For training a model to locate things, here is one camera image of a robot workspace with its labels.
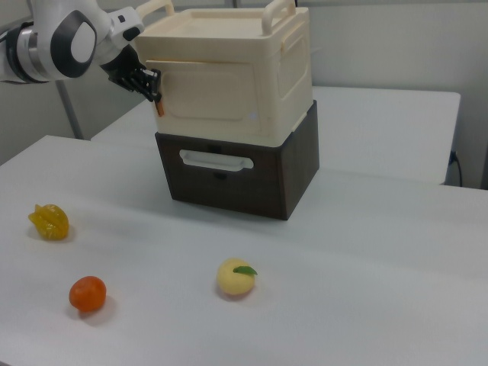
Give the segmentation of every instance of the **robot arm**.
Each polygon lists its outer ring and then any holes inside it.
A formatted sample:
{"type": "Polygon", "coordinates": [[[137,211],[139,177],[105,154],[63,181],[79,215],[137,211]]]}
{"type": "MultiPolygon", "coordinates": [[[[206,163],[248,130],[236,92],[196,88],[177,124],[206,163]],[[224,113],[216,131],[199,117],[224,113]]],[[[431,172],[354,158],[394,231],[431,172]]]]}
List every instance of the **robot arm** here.
{"type": "Polygon", "coordinates": [[[0,35],[0,81],[78,78],[97,63],[109,80],[156,105],[161,73],[139,62],[130,41],[144,31],[133,8],[106,13],[96,0],[32,0],[34,22],[0,35]]]}

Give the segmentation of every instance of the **drawer handle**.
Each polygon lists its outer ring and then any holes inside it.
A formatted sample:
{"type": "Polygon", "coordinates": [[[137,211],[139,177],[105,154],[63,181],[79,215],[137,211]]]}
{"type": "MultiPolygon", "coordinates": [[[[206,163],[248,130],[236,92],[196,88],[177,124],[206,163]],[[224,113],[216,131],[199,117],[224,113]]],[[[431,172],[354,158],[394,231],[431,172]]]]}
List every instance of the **drawer handle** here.
{"type": "Polygon", "coordinates": [[[250,158],[213,154],[211,152],[180,150],[183,163],[201,168],[225,170],[227,172],[240,172],[243,169],[254,168],[254,162],[250,158]]]}

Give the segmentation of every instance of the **cream plastic storage box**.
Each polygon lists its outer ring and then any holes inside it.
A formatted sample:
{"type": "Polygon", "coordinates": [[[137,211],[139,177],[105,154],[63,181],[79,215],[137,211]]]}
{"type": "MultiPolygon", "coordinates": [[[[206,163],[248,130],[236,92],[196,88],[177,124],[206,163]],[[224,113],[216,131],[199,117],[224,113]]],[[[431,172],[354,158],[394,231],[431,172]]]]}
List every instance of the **cream plastic storage box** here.
{"type": "Polygon", "coordinates": [[[312,106],[309,12],[293,0],[266,9],[191,9],[153,1],[167,15],[136,38],[140,61],[162,72],[158,131],[280,146],[312,106]]]}

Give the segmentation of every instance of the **table surface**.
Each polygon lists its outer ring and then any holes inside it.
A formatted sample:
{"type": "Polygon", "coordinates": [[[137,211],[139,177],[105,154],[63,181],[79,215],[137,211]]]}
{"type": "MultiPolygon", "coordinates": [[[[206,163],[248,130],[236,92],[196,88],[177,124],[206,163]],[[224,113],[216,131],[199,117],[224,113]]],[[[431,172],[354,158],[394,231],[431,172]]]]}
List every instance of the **table surface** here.
{"type": "Polygon", "coordinates": [[[0,167],[0,361],[486,365],[488,195],[320,169],[289,221],[172,201],[154,149],[45,137],[0,167]],[[71,231],[27,215],[58,204],[71,231]],[[219,264],[257,270],[249,296],[219,264]],[[86,275],[108,298],[80,316],[86,275]]]}
{"type": "MultiPolygon", "coordinates": [[[[461,96],[439,91],[313,87],[320,165],[390,178],[445,181],[461,96]]],[[[153,105],[137,105],[91,140],[157,148],[153,105]]]]}

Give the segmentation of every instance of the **toy orange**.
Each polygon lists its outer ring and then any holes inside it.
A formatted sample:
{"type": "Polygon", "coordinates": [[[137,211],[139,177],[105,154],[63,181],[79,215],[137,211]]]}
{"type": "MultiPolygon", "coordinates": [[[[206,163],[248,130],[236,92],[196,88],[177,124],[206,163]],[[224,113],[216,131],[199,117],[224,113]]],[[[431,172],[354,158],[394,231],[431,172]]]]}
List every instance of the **toy orange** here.
{"type": "Polygon", "coordinates": [[[248,262],[239,258],[229,258],[217,271],[217,283],[222,292],[228,295],[242,295],[254,287],[256,271],[248,262]]]}
{"type": "Polygon", "coordinates": [[[79,311],[87,313],[100,309],[105,303],[107,288],[104,282],[95,276],[84,277],[71,287],[69,302],[79,311]]]}
{"type": "Polygon", "coordinates": [[[66,238],[69,230],[68,217],[55,204],[39,206],[29,215],[29,220],[35,225],[37,232],[47,240],[61,240],[66,238]]]}

